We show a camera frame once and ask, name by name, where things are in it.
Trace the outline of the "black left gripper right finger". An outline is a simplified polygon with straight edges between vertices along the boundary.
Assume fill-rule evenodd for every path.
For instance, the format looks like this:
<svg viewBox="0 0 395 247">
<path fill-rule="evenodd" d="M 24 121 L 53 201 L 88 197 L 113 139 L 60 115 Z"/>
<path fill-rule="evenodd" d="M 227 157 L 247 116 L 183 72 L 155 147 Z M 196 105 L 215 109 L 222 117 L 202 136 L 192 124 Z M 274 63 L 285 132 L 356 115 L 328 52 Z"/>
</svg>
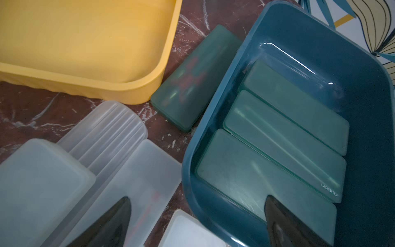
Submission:
<svg viewBox="0 0 395 247">
<path fill-rule="evenodd" d="M 273 247 L 329 247 L 330 245 L 298 219 L 274 196 L 264 205 L 267 231 Z"/>
</svg>

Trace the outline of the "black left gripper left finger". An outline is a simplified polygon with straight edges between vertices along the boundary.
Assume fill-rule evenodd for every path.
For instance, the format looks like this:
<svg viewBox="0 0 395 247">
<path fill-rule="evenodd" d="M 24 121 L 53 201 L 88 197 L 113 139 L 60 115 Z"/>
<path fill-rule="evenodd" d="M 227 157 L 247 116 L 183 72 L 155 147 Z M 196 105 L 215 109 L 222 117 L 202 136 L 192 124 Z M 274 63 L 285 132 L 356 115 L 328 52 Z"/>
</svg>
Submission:
<svg viewBox="0 0 395 247">
<path fill-rule="evenodd" d="M 70 247 L 122 247 L 132 213 L 131 201 L 122 197 L 72 241 Z"/>
</svg>

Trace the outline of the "teal plastic tray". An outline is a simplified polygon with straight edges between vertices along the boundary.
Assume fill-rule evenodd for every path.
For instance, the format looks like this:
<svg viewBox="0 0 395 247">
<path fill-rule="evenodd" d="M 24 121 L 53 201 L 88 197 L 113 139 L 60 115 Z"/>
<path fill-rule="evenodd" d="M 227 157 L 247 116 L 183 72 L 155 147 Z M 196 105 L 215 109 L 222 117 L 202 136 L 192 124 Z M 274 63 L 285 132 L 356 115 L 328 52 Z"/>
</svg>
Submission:
<svg viewBox="0 0 395 247">
<path fill-rule="evenodd" d="M 336 207 L 335 237 L 331 246 L 394 246 L 395 99 L 392 80 L 373 55 L 300 7 L 285 1 L 272 1 L 263 9 L 187 148 L 182 184 L 193 214 L 233 247 L 270 246 L 266 220 L 219 192 L 196 173 L 214 133 L 225 130 L 223 121 L 241 92 L 240 83 L 256 61 L 267 64 L 350 124 L 347 154 L 340 155 L 347 163 L 343 198 L 341 203 L 331 202 Z"/>
</svg>

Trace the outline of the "green pencil case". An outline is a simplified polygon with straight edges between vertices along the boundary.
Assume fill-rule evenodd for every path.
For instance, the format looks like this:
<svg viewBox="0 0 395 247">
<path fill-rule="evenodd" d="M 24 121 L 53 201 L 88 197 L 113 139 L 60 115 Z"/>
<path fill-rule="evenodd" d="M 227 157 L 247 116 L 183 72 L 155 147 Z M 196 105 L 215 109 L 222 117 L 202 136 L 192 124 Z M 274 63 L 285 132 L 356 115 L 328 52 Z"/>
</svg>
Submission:
<svg viewBox="0 0 395 247">
<path fill-rule="evenodd" d="M 241 44 L 218 25 L 151 96 L 154 109 L 188 132 L 210 103 Z"/>
<path fill-rule="evenodd" d="M 321 239 L 334 244 L 336 207 L 225 130 L 214 133 L 196 173 L 262 220 L 267 196 L 275 197 Z"/>
<path fill-rule="evenodd" d="M 346 160 L 275 109 L 242 90 L 223 128 L 333 203 L 341 203 Z"/>
<path fill-rule="evenodd" d="M 349 122 L 264 62 L 254 62 L 240 83 L 242 90 L 269 104 L 338 154 L 347 154 Z"/>
</svg>

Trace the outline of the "green pencil case back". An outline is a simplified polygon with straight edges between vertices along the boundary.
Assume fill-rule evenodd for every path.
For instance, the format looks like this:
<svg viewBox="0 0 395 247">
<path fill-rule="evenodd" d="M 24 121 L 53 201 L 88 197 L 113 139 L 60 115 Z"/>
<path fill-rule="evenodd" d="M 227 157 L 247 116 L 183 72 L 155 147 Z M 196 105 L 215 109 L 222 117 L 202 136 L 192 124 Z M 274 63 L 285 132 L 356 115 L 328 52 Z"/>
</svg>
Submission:
<svg viewBox="0 0 395 247">
<path fill-rule="evenodd" d="M 264 62 L 254 62 L 240 83 L 242 90 L 269 104 L 338 154 L 347 154 L 349 122 Z"/>
</svg>

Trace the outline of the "yellow plastic tray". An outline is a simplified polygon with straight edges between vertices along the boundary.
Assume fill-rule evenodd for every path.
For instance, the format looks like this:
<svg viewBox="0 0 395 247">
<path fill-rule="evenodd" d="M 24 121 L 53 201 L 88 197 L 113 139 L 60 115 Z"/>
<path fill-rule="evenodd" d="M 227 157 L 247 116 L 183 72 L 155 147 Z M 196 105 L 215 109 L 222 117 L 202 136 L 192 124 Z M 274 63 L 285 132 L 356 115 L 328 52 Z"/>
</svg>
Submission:
<svg viewBox="0 0 395 247">
<path fill-rule="evenodd" d="M 181 1 L 1 1 L 1 80 L 147 102 L 162 83 Z"/>
</svg>

